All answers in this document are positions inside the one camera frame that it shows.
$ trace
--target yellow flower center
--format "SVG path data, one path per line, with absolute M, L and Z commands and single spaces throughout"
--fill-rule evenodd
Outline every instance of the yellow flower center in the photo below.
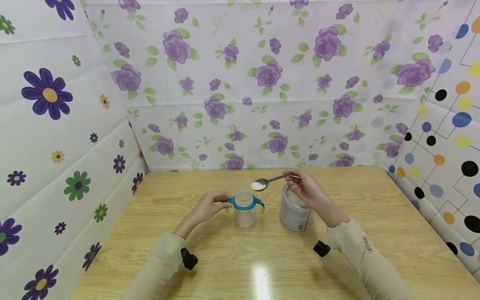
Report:
M 43 98 L 45 98 L 46 101 L 54 103 L 58 100 L 57 92 L 55 92 L 53 89 L 47 87 L 42 91 Z

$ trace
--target purple rose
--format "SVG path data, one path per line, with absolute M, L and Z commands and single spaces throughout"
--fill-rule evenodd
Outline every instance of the purple rose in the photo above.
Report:
M 333 103 L 333 113 L 337 117 L 348 118 L 356 109 L 357 104 L 347 94 L 338 97 Z
M 178 127 L 187 127 L 188 119 L 185 116 L 179 115 L 175 118 L 175 122 L 177 123 Z
M 315 53 L 319 58 L 329 61 L 340 53 L 342 41 L 337 35 L 338 30 L 334 26 L 320 29 L 315 39 Z
M 225 47 L 225 49 L 223 49 L 223 54 L 225 55 L 226 61 L 237 61 L 238 53 L 238 47 L 233 44 L 229 44 L 227 47 Z
M 120 53 L 120 55 L 122 55 L 126 59 L 130 58 L 130 53 L 129 53 L 130 49 L 128 49 L 127 46 L 125 46 L 121 42 L 116 42 L 114 45 L 115 45 L 115 49 L 117 49 L 117 51 Z
M 239 132 L 238 130 L 235 130 L 230 134 L 230 137 L 232 138 L 232 141 L 241 141 L 243 140 L 243 133 Z
M 273 129 L 279 130 L 280 129 L 280 122 L 272 120 L 272 121 L 270 121 L 270 126 L 272 126 Z
M 210 82 L 210 91 L 216 91 L 220 86 L 221 81 L 219 79 L 214 79 Z
M 185 77 L 185 80 L 182 80 L 180 83 L 181 83 L 182 89 L 189 92 L 189 91 L 193 90 L 193 83 L 194 82 L 195 81 L 193 81 L 190 77 Z
M 350 77 L 350 79 L 347 80 L 347 84 L 345 85 L 346 89 L 353 88 L 358 82 L 360 78 L 358 76 L 353 76 Z
M 380 102 L 383 101 L 383 99 L 384 99 L 384 97 L 381 94 L 378 94 L 375 97 L 373 97 L 373 102 L 374 103 L 380 103 Z
M 428 50 L 430 50 L 432 53 L 435 53 L 438 51 L 438 48 L 443 44 L 444 44 L 444 39 L 442 39 L 441 36 L 439 35 L 431 36 L 428 39 Z
M 110 75 L 121 91 L 136 91 L 142 81 L 140 72 L 129 64 L 124 64 L 120 70 L 114 71 Z
M 429 79 L 435 72 L 435 67 L 430 59 L 421 59 L 415 63 L 408 63 L 396 72 L 396 83 L 406 86 L 417 86 Z
M 140 4 L 138 4 L 137 0 L 119 0 L 119 5 L 122 9 L 133 13 L 140 9 Z
M 407 134 L 407 132 L 408 132 L 408 127 L 404 123 L 398 123 L 396 125 L 396 128 L 397 128 L 398 132 L 403 134 L 403 135 Z
M 341 142 L 339 145 L 340 149 L 342 149 L 343 151 L 347 151 L 348 150 L 348 143 L 345 143 L 345 142 Z
M 255 72 L 255 78 L 258 79 L 258 86 L 271 87 L 276 84 L 282 76 L 283 68 L 276 60 L 271 60 L 266 66 L 261 66 Z
M 278 54 L 280 53 L 280 48 L 282 48 L 282 44 L 280 44 L 280 41 L 276 38 L 272 38 L 270 40 L 270 49 L 272 50 L 272 52 Z
M 277 133 L 267 142 L 267 149 L 272 151 L 272 153 L 282 152 L 287 147 L 288 137 L 286 135 Z
M 240 155 L 233 154 L 225 162 L 225 168 L 229 170 L 241 170 L 243 168 L 243 157 Z
M 320 79 L 318 80 L 318 86 L 321 88 L 328 88 L 332 79 L 333 78 L 330 77 L 329 74 L 325 74 L 324 77 L 320 77 Z
M 153 145 L 155 151 L 161 153 L 161 155 L 169 154 L 173 152 L 173 143 L 172 139 L 161 136 L 158 138 L 158 142 Z
M 204 103 L 205 110 L 211 118 L 222 120 L 225 114 L 228 114 L 227 105 L 220 102 L 220 100 L 215 96 L 211 96 L 210 98 L 205 100 Z
M 184 8 L 179 8 L 175 12 L 175 18 L 173 18 L 173 21 L 177 24 L 181 24 L 185 22 L 187 18 L 188 18 L 188 11 Z
M 224 146 L 225 146 L 226 149 L 228 149 L 230 151 L 235 150 L 235 145 L 232 144 L 232 143 L 226 143 Z
M 336 14 L 336 19 L 337 20 L 343 20 L 345 19 L 349 14 L 351 14 L 353 11 L 353 6 L 351 4 L 344 4 L 340 6 L 338 9 L 338 13 Z
M 355 157 L 345 154 L 339 160 L 336 160 L 333 163 L 334 167 L 351 167 L 353 165 L 353 160 Z
M 312 115 L 308 112 L 304 112 L 299 115 L 299 125 L 308 125 L 310 120 L 312 119 Z
M 178 30 L 168 31 L 163 34 L 163 47 L 165 47 L 166 55 L 181 65 L 192 57 L 190 45 L 183 41 L 183 36 Z

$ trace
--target green flower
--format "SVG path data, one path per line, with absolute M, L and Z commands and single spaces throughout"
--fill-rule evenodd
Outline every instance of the green flower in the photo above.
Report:
M 15 32 L 13 32 L 15 30 L 15 27 L 12 26 L 12 23 L 5 19 L 4 16 L 1 16 L 0 15 L 0 30 L 3 30 L 5 31 L 6 34 L 15 34 Z
M 107 210 L 108 207 L 106 204 L 100 205 L 95 211 L 95 216 L 93 217 L 93 219 L 95 219 L 97 223 L 103 221 L 103 218 L 105 218 L 105 216 L 107 215 Z
M 83 172 L 80 175 L 79 171 L 75 171 L 73 177 L 68 177 L 65 181 L 68 186 L 63 190 L 65 195 L 70 195 L 68 200 L 73 201 L 75 198 L 81 200 L 84 197 L 84 193 L 88 193 L 90 188 L 90 178 L 87 178 L 87 172 Z
M 73 64 L 77 67 L 80 67 L 80 65 L 82 64 L 80 62 L 80 59 L 78 58 L 78 56 L 76 55 L 72 55 L 72 61 L 73 61 Z

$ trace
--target baby bottle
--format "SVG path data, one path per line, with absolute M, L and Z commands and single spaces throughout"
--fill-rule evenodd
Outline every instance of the baby bottle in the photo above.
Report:
M 265 211 L 264 203 L 247 190 L 238 191 L 228 202 L 233 205 L 235 223 L 242 228 L 248 228 L 255 224 L 257 220 L 256 204 L 262 206 L 262 214 Z

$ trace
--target black dot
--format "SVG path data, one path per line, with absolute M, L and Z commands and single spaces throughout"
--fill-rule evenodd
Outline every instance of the black dot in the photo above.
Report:
M 415 192 L 415 196 L 416 196 L 417 198 L 419 198 L 419 199 L 425 198 L 425 193 L 423 192 L 423 190 L 422 190 L 421 188 L 416 187 L 415 190 L 414 190 L 414 192 Z
M 458 250 L 457 248 L 455 247 L 454 244 L 450 243 L 449 241 L 447 242 L 447 246 L 450 248 L 450 250 L 452 250 L 453 254 L 457 255 L 458 254 Z
M 467 177 L 473 177 L 479 172 L 479 166 L 473 161 L 466 161 L 462 164 L 462 174 Z
M 435 93 L 435 100 L 437 101 L 443 101 L 447 98 L 447 91 L 445 90 L 439 90 Z
M 475 233 L 480 233 L 480 219 L 476 216 L 466 216 L 463 220 L 465 226 Z

